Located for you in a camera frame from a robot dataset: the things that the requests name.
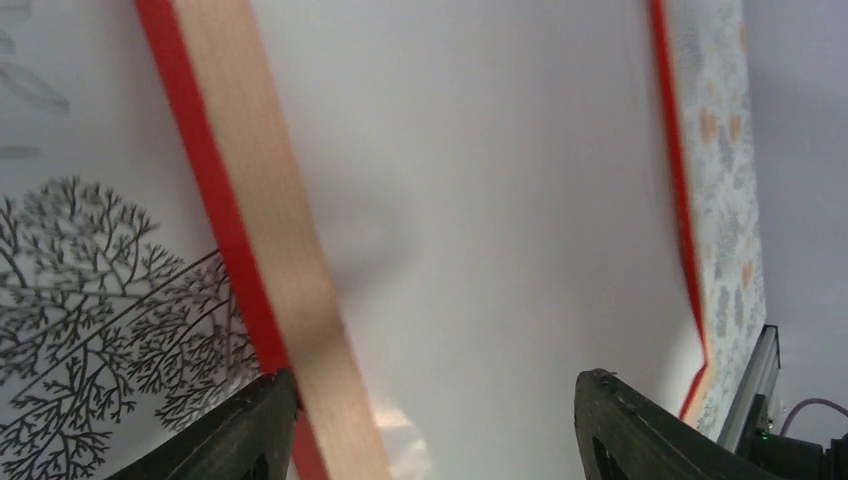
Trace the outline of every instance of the red edge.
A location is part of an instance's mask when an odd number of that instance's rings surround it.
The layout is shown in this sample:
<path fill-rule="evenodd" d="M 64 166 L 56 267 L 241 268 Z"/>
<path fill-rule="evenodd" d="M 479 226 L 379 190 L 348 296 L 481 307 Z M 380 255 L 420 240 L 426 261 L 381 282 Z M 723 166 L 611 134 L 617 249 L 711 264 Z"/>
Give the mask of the red edge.
<path fill-rule="evenodd" d="M 698 265 L 695 255 L 695 239 L 692 232 L 692 218 L 689 207 L 689 192 L 686 184 L 686 166 L 684 159 L 683 144 L 681 142 L 680 125 L 677 111 L 677 92 L 674 86 L 673 63 L 671 60 L 671 46 L 669 45 L 668 23 L 665 17 L 665 1 L 651 0 L 651 21 L 654 28 L 654 40 L 656 41 L 657 69 L 659 70 L 660 95 L 662 97 L 662 110 L 665 117 L 666 136 L 668 140 L 668 153 L 671 161 L 671 174 L 673 178 L 674 197 L 677 209 L 677 218 L 680 228 L 681 253 L 683 257 L 683 271 L 686 275 L 686 288 L 689 290 L 689 301 L 692 303 L 692 311 L 695 314 L 695 324 L 698 327 L 698 336 L 701 338 L 701 351 L 704 355 L 704 363 L 695 374 L 689 393 L 680 409 L 680 418 L 685 418 L 692 407 L 695 395 L 701 387 L 704 375 L 709 366 L 707 354 L 707 336 L 704 326 L 704 314 L 701 305 L 701 291 L 698 286 Z"/>
<path fill-rule="evenodd" d="M 288 367 L 289 359 L 259 276 L 226 167 L 206 118 L 203 97 L 182 40 L 173 3 L 171 0 L 136 0 L 136 8 L 194 170 L 206 215 L 227 265 L 230 283 L 238 298 L 260 369 L 263 373 L 274 373 Z M 312 426 L 303 414 L 295 427 L 292 457 L 300 478 L 327 480 Z"/>

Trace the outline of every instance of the wire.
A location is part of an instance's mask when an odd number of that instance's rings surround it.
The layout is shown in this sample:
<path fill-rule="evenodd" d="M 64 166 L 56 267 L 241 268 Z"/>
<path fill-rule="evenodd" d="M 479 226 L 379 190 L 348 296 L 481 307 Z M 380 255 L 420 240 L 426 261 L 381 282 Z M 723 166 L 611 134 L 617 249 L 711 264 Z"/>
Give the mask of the wire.
<path fill-rule="evenodd" d="M 798 402 L 798 405 L 792 407 L 792 410 L 789 411 L 789 415 L 786 416 L 786 421 L 783 422 L 783 426 L 780 427 L 780 436 L 783 437 L 789 432 L 789 426 L 792 425 L 792 420 L 795 420 L 795 416 L 798 415 L 798 412 L 801 411 L 807 405 L 824 405 L 826 407 L 830 407 L 837 412 L 841 413 L 848 417 L 848 408 L 843 407 L 842 405 L 831 402 L 830 400 L 826 400 L 824 398 L 808 398 L 801 402 Z"/>

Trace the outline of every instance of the tree print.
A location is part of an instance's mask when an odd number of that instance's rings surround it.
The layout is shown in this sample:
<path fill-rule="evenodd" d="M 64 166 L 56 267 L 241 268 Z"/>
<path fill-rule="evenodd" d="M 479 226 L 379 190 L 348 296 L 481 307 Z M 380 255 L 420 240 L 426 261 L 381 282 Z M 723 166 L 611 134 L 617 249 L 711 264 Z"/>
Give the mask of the tree print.
<path fill-rule="evenodd" d="M 3 478 L 91 477 L 139 395 L 178 431 L 255 376 L 217 251 L 187 264 L 114 190 L 60 178 L 0 202 Z"/>

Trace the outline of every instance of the tan stripe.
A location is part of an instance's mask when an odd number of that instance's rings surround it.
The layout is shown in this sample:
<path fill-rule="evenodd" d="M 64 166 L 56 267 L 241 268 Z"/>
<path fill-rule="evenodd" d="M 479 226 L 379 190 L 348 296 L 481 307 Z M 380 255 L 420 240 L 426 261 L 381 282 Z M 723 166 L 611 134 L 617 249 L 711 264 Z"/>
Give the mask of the tan stripe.
<path fill-rule="evenodd" d="M 327 472 L 388 479 L 250 3 L 173 3 Z"/>

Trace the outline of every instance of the black tree pattern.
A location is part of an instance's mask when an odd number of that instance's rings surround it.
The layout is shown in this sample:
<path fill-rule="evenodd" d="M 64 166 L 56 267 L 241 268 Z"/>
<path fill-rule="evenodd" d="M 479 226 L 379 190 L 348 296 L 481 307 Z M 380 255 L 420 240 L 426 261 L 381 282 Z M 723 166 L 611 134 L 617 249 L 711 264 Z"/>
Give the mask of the black tree pattern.
<path fill-rule="evenodd" d="M 187 264 L 114 190 L 79 178 L 0 201 L 3 478 L 79 479 L 141 394 L 178 431 L 257 370 L 217 251 Z"/>

